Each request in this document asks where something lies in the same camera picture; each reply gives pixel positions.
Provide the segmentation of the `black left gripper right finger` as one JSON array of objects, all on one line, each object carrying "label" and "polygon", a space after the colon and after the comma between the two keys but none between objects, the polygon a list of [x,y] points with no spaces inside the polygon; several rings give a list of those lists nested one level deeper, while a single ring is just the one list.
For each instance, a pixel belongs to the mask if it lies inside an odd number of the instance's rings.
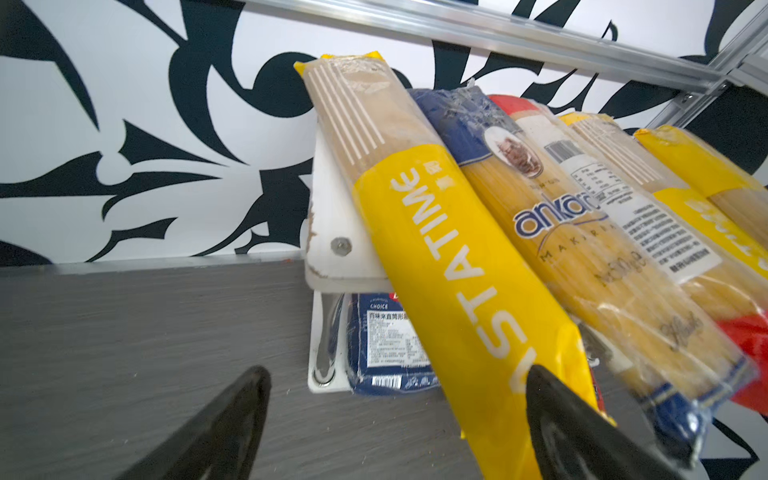
[{"label": "black left gripper right finger", "polygon": [[577,396],[534,365],[526,380],[526,415],[544,479],[679,479]]}]

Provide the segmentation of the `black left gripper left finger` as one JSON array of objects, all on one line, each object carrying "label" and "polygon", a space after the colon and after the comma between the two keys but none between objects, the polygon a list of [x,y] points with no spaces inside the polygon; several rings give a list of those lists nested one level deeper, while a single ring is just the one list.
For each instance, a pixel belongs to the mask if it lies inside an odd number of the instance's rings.
[{"label": "black left gripper left finger", "polygon": [[268,413],[271,375],[247,369],[120,479],[248,479]]}]

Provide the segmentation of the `blue label spaghetti bag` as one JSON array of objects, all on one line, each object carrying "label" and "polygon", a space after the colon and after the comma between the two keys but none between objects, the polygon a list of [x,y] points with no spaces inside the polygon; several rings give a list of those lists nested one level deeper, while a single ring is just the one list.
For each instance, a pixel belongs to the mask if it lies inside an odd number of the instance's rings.
[{"label": "blue label spaghetti bag", "polygon": [[535,140],[478,87],[411,95],[527,264],[618,355],[613,374],[661,450],[691,467],[754,363],[562,168],[580,152],[572,141]]}]

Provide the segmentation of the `yellow Pastatime bag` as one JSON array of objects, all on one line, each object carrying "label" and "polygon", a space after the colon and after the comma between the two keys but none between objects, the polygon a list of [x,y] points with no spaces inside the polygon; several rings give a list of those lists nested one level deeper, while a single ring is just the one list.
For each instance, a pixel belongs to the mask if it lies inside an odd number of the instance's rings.
[{"label": "yellow Pastatime bag", "polygon": [[694,230],[762,277],[767,276],[767,251],[611,117],[572,112],[559,119]]},{"label": "yellow Pastatime bag", "polygon": [[576,324],[379,54],[295,70],[483,476],[541,478],[526,415],[532,367],[596,402]]}]

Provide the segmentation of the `blue Barilla pasta box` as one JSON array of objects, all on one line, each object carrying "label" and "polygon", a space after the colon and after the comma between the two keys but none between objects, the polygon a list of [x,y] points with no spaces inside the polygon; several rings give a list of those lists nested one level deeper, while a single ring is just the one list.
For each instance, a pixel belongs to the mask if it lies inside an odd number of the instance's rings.
[{"label": "blue Barilla pasta box", "polygon": [[347,379],[356,394],[394,396],[440,387],[394,293],[352,294],[346,341]]}]

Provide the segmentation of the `red label spaghetti bag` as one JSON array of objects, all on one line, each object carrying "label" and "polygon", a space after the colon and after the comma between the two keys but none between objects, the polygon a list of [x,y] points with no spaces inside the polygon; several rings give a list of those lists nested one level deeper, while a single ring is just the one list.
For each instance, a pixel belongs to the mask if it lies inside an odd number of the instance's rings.
[{"label": "red label spaghetti bag", "polygon": [[535,140],[545,145],[570,140],[578,146],[579,154],[562,161],[562,168],[597,195],[625,233],[757,364],[759,378],[733,400],[765,414],[767,278],[694,230],[545,106],[507,95],[491,99]]}]

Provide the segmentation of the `yellow spaghetti bag short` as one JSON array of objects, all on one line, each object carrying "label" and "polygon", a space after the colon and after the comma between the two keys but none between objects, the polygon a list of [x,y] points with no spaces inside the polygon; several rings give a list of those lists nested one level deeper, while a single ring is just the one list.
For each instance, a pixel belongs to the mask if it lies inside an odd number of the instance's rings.
[{"label": "yellow spaghetti bag short", "polygon": [[767,189],[756,179],[685,129],[639,129],[634,138],[753,240],[767,246]]}]

